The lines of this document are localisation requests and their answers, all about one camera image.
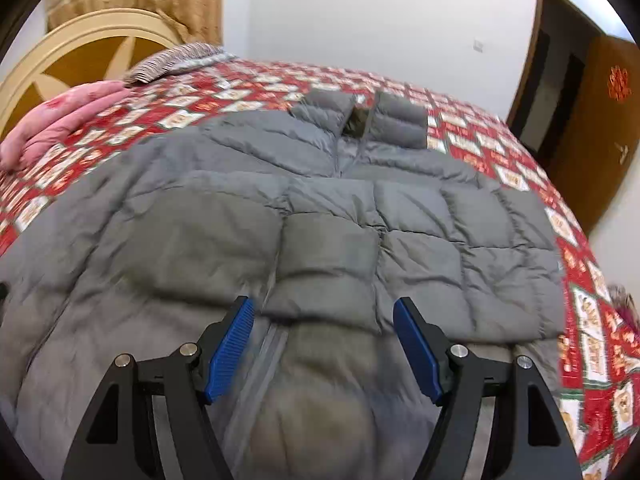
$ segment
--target door frame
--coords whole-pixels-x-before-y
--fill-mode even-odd
[[[601,34],[605,34],[604,30],[598,26],[596,22],[594,22],[589,16],[587,16],[581,9],[579,9],[571,0],[562,0],[563,3],[568,5],[574,12],[576,12],[582,19],[589,22],[594,28],[600,31]],[[536,0],[536,12],[533,16],[533,24],[531,26],[531,39],[529,41],[529,50],[527,51],[527,57],[525,58],[524,67],[522,69],[522,74],[520,75],[520,82],[518,83],[518,89],[516,91],[515,96],[513,97],[513,102],[511,103],[511,108],[509,110],[509,115],[507,116],[507,126],[511,128],[513,124],[513,120],[516,117],[516,112],[520,107],[520,102],[522,100],[522,95],[524,94],[524,89],[527,84],[527,80],[529,79],[529,74],[531,71],[531,64],[533,62],[533,56],[536,52],[536,45],[538,44],[538,35],[540,34],[540,25],[542,23],[542,7],[544,0]]]

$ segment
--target wooden door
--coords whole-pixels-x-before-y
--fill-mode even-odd
[[[628,73],[632,94],[609,95],[609,76]],[[571,117],[547,168],[585,233],[603,215],[633,159],[640,132],[640,49],[610,36],[593,41]]]

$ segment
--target headboard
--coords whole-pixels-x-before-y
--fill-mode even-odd
[[[181,42],[148,10],[97,10],[63,23],[0,84],[0,139],[38,104],[82,83],[120,79],[140,60]]]

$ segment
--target silver bolt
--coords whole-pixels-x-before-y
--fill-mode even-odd
[[[533,366],[533,361],[531,360],[530,357],[527,357],[526,355],[518,356],[518,358],[516,359],[516,362],[518,363],[519,367],[524,368],[525,370],[528,370]]]
[[[469,350],[464,345],[453,345],[451,347],[451,353],[456,357],[466,357],[469,355]]]
[[[118,368],[124,368],[131,362],[131,356],[129,354],[120,354],[116,357],[114,363]]]
[[[198,351],[198,345],[196,343],[185,343],[180,347],[180,353],[185,357],[192,356]]]

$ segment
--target bedspread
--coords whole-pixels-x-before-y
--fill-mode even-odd
[[[34,166],[0,177],[0,253],[73,181],[142,137],[241,110],[287,110],[311,88],[357,95],[381,89],[427,110],[428,149],[449,153],[504,186],[536,193],[556,232],[564,267],[566,332],[559,339],[561,411],[585,477],[604,478],[640,426],[640,345],[610,304],[588,240],[544,171],[505,124],[480,108],[340,68],[233,60],[135,89]]]

